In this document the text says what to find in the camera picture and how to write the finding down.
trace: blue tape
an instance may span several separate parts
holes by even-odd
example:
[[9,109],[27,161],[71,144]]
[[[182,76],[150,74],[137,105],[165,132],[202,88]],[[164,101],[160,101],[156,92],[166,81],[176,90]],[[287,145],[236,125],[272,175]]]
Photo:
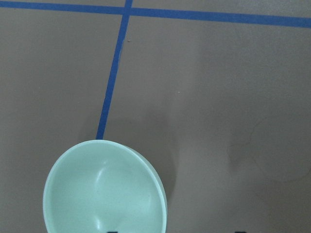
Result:
[[128,21],[130,18],[130,11],[131,11],[131,7],[132,7],[132,2],[133,2],[133,0],[126,0],[125,1],[124,14],[122,16],[118,40],[117,40],[116,49],[115,49],[115,54],[114,54],[113,60],[112,60],[112,65],[111,65],[110,75],[109,75],[109,79],[108,79],[105,99],[104,99],[104,103],[103,103],[102,114],[101,114],[101,118],[100,118],[100,121],[98,124],[96,139],[103,139],[103,137],[104,137],[104,132],[105,132],[106,123],[107,123],[107,119],[108,119],[113,89],[115,86],[116,77],[117,77],[117,73],[118,73],[121,50],[122,50],[123,42],[124,42],[125,35],[126,35]]
[[311,18],[132,8],[132,16],[311,28]]
[[[0,1],[0,7],[123,15],[123,7]],[[311,18],[131,8],[131,16],[311,28]]]
[[0,7],[122,15],[124,7],[0,1]]

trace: bowl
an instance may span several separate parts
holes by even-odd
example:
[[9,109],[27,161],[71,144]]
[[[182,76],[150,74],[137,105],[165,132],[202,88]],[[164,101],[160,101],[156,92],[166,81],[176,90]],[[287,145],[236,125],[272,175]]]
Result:
[[48,233],[165,233],[167,201],[141,154],[92,140],[70,148],[52,167],[43,215]]

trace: floor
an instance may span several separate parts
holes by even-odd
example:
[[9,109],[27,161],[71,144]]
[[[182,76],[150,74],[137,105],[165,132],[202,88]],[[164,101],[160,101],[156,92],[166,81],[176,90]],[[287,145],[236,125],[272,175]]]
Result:
[[100,129],[158,171],[167,233],[311,232],[311,26],[291,26],[295,17],[309,22],[310,3],[132,7],[284,16],[288,25],[131,15],[111,85],[122,13],[0,7],[0,232],[46,232],[52,165]]

